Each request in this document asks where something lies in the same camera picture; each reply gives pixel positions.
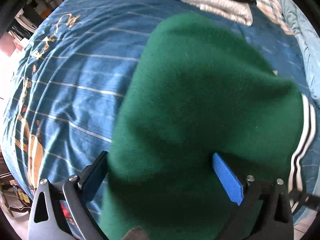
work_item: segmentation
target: screw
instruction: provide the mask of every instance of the screw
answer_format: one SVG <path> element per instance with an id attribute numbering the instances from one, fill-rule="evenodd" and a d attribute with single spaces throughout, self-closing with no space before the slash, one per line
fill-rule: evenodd
<path id="1" fill-rule="evenodd" d="M 254 176 L 248 175 L 247 176 L 247 181 L 253 182 L 254 181 Z"/>
<path id="2" fill-rule="evenodd" d="M 77 175 L 71 175 L 70 177 L 69 177 L 69 180 L 70 181 L 76 181 L 78 179 L 78 176 Z"/>
<path id="3" fill-rule="evenodd" d="M 282 184 L 283 184 L 283 180 L 282 180 L 282 179 L 277 179 L 277 183 L 278 183 L 279 185 L 282 185 Z"/>
<path id="4" fill-rule="evenodd" d="M 47 179 L 41 179 L 41 180 L 40 180 L 40 184 L 41 184 L 41 185 L 44 185 L 44 184 L 46 184 L 47 182 L 48 182 Z"/>

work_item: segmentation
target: green sweater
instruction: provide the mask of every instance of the green sweater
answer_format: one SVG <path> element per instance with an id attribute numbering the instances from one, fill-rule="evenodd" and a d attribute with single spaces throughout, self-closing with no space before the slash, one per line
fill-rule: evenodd
<path id="1" fill-rule="evenodd" d="M 212 154 L 287 183 L 302 126 L 300 92 L 245 40 L 195 13 L 163 21 L 117 117 L 101 229 L 110 240 L 135 226 L 152 240 L 214 239 L 238 206 Z"/>

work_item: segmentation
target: blue bedsheet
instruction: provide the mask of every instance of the blue bedsheet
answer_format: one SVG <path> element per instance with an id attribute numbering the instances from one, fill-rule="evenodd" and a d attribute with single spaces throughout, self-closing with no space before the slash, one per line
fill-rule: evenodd
<path id="1" fill-rule="evenodd" d="M 1 119 L 1 149 L 17 182 L 32 196 L 39 178 L 65 180 L 109 149 L 116 115 L 149 35 L 175 14 L 195 11 L 244 37 L 311 100 L 295 37 L 256 7 L 251 10 L 253 24 L 246 27 L 178 0 L 65 0 L 25 48 Z M 302 160 L 310 193 L 320 164 L 316 136 Z M 88 205 L 95 220 L 102 193 L 101 187 Z"/>
<path id="2" fill-rule="evenodd" d="M 286 24 L 293 30 L 304 61 L 311 95 L 320 106 L 320 38 L 303 12 L 292 0 L 278 0 Z"/>

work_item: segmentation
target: gray folded cloth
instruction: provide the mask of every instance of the gray folded cloth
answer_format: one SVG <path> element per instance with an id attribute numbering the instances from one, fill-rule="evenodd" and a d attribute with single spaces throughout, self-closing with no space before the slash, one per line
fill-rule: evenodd
<path id="1" fill-rule="evenodd" d="M 202 11 L 220 15 L 228 20 L 241 23 L 246 26 L 252 24 L 252 14 L 247 3 L 233 0 L 181 0 L 194 5 Z"/>

